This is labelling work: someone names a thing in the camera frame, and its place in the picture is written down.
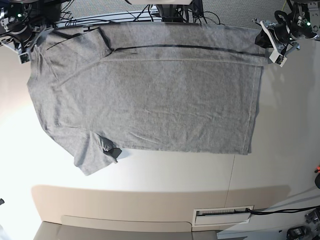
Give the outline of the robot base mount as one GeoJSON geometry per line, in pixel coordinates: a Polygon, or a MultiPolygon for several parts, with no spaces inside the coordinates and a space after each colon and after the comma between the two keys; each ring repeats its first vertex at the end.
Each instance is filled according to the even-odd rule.
{"type": "Polygon", "coordinates": [[[166,23],[189,23],[190,15],[189,10],[192,9],[191,5],[181,4],[167,4],[156,6],[156,13],[152,13],[153,17],[161,18],[162,22],[166,23]]]}

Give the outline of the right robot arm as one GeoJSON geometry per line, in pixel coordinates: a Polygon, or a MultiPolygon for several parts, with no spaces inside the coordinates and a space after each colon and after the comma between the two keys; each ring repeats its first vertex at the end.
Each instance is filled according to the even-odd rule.
{"type": "Polygon", "coordinates": [[[64,0],[2,0],[0,44],[20,54],[36,43],[46,29],[60,19],[64,0]]]}

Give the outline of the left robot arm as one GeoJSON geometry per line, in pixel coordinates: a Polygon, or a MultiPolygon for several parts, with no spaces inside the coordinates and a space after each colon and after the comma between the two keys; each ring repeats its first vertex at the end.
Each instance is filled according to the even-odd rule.
{"type": "Polygon", "coordinates": [[[274,12],[276,22],[253,21],[261,26],[255,44],[264,49],[277,50],[281,55],[298,45],[298,40],[320,40],[320,2],[318,0],[287,0],[290,12],[274,12]]]}

